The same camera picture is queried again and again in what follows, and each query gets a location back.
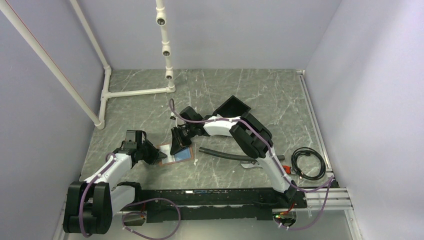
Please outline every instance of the pvc pipe fitting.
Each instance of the pvc pipe fitting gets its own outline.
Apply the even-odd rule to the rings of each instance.
[[[156,15],[156,23],[159,26],[165,26],[165,24],[167,24],[167,16],[165,15],[164,12],[158,12]]]
[[[165,57],[171,56],[171,47],[169,45],[162,46],[162,55]]]
[[[172,79],[174,79],[174,71],[173,71],[173,70],[167,70],[167,71],[165,72],[165,78],[166,78],[167,80],[172,80]]]

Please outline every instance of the coiled black cable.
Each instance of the coiled black cable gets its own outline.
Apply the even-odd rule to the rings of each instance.
[[[298,158],[300,156],[310,156],[310,155],[314,155],[315,157],[317,157],[321,165],[319,173],[316,176],[308,176],[304,174],[298,166]],[[293,154],[291,155],[291,168],[300,177],[307,180],[312,180],[312,181],[320,180],[326,174],[326,162],[324,161],[324,158],[314,149],[310,147],[305,147],[305,146],[299,147],[298,149],[294,150]]]

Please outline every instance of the lavender wall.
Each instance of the lavender wall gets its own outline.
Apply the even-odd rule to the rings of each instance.
[[[67,0],[12,7],[95,111],[103,69]],[[94,125],[0,13],[0,233],[51,239]]]
[[[306,68],[365,239],[424,239],[424,2],[343,0]]]
[[[341,0],[165,0],[174,68],[305,69]],[[115,69],[164,69],[154,0],[81,0]]]

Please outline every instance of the black rubber tube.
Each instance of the black rubber tube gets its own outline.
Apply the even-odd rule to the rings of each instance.
[[[207,155],[215,156],[218,158],[223,158],[223,159],[256,162],[256,159],[250,158],[248,156],[229,154],[229,153],[215,151],[215,150],[204,148],[204,147],[199,147],[199,152],[207,154]],[[284,155],[277,155],[277,158],[280,161],[283,161],[284,159],[286,159]]]

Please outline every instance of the gray marble floor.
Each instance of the gray marble floor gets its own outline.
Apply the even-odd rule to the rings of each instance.
[[[192,106],[201,115],[211,114],[231,95],[249,105],[251,113],[273,134],[277,154],[284,154],[284,165],[291,165],[296,148],[311,147],[318,152],[307,103],[299,78],[293,69],[191,69],[174,72],[176,92],[112,98],[106,107],[106,127],[95,129],[80,179],[97,171],[106,153],[120,146],[126,130],[144,130],[154,145],[171,142],[170,98],[177,112]],[[114,70],[111,92],[162,88],[167,85],[163,70]],[[267,175],[260,168],[244,169],[240,162],[212,157],[198,152],[206,147],[231,154],[243,152],[230,137],[198,136],[192,139],[194,158],[166,166],[139,162],[122,181],[141,183],[144,189],[204,189],[269,187]],[[301,157],[299,166],[316,175],[319,163],[314,157]],[[299,186],[324,183],[293,178]]]

